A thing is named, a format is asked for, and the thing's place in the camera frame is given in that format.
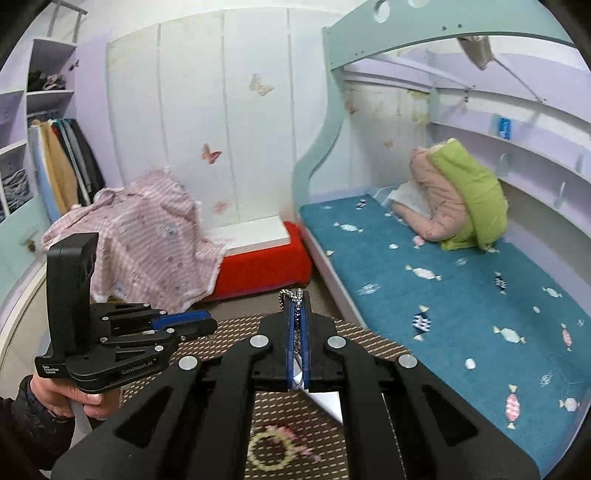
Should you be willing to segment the left hand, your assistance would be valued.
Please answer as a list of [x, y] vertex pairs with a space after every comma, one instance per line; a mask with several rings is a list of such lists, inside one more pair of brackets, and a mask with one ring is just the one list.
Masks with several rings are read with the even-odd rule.
[[88, 394], [69, 380], [42, 378], [37, 373], [32, 375], [29, 386], [36, 399], [58, 417], [73, 417], [72, 403], [77, 402], [86, 416], [105, 420], [118, 409], [121, 397], [119, 389]]

